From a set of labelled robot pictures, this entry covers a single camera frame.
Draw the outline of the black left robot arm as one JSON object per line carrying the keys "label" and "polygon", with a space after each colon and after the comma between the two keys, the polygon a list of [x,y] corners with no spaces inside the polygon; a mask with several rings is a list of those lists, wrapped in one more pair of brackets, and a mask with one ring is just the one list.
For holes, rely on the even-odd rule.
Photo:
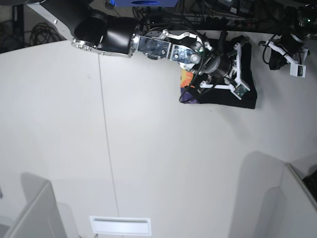
{"label": "black left robot arm", "polygon": [[259,42],[264,47],[263,62],[270,70],[279,70],[288,64],[295,71],[292,76],[304,77],[304,63],[310,55],[305,44],[317,35],[317,3],[299,0],[298,6],[287,5],[284,17],[272,32],[270,39]]}

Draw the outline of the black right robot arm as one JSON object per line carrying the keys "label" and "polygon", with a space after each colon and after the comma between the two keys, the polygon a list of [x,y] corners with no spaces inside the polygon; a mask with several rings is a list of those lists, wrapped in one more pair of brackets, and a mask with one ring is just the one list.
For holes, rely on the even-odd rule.
{"label": "black right robot arm", "polygon": [[131,57],[141,52],[153,60],[177,62],[195,76],[219,78],[223,89],[237,97],[250,90],[242,79],[243,41],[226,53],[227,32],[222,32],[213,45],[191,27],[180,34],[168,29],[142,29],[142,20],[108,15],[91,8],[85,0],[29,0],[26,5],[52,23],[57,32],[81,50],[99,55]]}

